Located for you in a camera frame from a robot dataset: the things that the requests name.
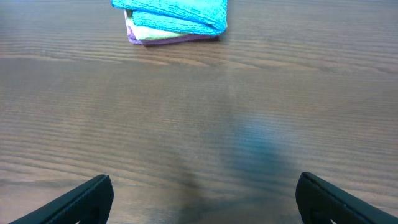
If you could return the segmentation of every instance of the folded towel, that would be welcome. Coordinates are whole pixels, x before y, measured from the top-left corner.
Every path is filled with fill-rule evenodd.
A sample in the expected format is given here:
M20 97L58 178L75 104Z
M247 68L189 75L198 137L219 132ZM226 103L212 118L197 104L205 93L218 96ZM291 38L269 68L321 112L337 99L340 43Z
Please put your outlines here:
M203 35L226 29L227 0L112 0L112 6L133 10L136 26Z
M159 40L187 35L184 33L169 32L144 26L136 26L132 20L132 10L129 9L124 11L124 18L126 19L126 25L132 29L132 32L135 34L137 40Z
M130 24L127 22L128 14L124 13L124 18L126 19L126 28L127 28L127 37L132 44L135 45L157 45L157 44L172 44L177 42L189 41L189 40L201 40L201 39L215 39L217 37L210 35L196 35L196 34L188 34L180 37L167 38L167 39L159 39L159 40L138 40L136 38L136 33L131 28Z

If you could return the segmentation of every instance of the stack of cloths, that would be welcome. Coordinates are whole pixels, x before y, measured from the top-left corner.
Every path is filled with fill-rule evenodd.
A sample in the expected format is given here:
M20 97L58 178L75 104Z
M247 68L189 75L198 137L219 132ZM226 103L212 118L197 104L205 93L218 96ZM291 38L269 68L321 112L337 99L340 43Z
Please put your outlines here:
M226 29L227 0L112 0L133 44L212 39Z

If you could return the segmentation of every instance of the table surface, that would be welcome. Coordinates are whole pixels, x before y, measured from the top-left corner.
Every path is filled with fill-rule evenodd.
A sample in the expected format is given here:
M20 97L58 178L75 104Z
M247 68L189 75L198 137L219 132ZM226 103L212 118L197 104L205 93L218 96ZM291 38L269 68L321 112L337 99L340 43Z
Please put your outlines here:
M398 216L398 1L236 0L143 47L109 1L0 2L0 222L98 175L109 223L301 223L312 172Z

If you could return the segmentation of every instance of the black plastic part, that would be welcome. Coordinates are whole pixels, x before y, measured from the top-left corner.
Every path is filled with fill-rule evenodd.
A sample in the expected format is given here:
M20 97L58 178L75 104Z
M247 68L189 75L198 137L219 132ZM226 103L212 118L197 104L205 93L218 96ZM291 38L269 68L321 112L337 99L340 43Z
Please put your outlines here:
M105 224L113 202L108 175L98 175L12 224Z
M296 202L304 224L397 224L398 218L309 173L302 173Z

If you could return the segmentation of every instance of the yellow cloth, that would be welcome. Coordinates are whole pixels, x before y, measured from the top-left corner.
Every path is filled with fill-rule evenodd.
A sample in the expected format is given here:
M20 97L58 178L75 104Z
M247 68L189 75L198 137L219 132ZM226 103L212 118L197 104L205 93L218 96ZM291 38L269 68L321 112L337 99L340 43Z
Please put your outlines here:
M132 10L126 10L126 12L126 24L130 26L137 40L160 40L188 35L184 33L169 32L144 26L136 26L134 25L134 22L132 20Z

